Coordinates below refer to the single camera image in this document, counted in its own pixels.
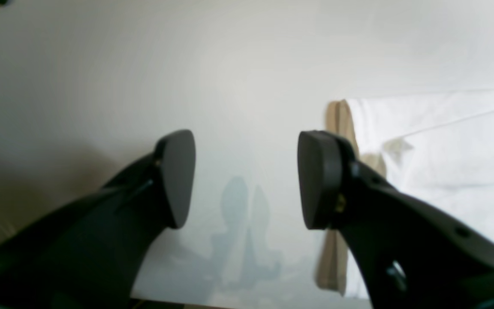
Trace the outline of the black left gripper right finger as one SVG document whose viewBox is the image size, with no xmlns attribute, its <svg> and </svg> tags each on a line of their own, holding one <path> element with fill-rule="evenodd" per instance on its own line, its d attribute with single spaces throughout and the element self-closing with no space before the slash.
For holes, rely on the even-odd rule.
<svg viewBox="0 0 494 309">
<path fill-rule="evenodd" d="M 398 191 L 341 136 L 300 132 L 297 165 L 304 224 L 341 233 L 375 309 L 494 309 L 494 242 Z"/>
</svg>

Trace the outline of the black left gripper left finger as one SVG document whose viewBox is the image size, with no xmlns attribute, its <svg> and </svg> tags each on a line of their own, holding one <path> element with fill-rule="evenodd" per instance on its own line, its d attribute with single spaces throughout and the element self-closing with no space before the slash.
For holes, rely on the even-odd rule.
<svg viewBox="0 0 494 309">
<path fill-rule="evenodd" d="M 196 145 L 190 130 L 94 193 L 39 219 L 0 245 L 0 308 L 125 309 L 152 242 L 186 223 Z"/>
</svg>

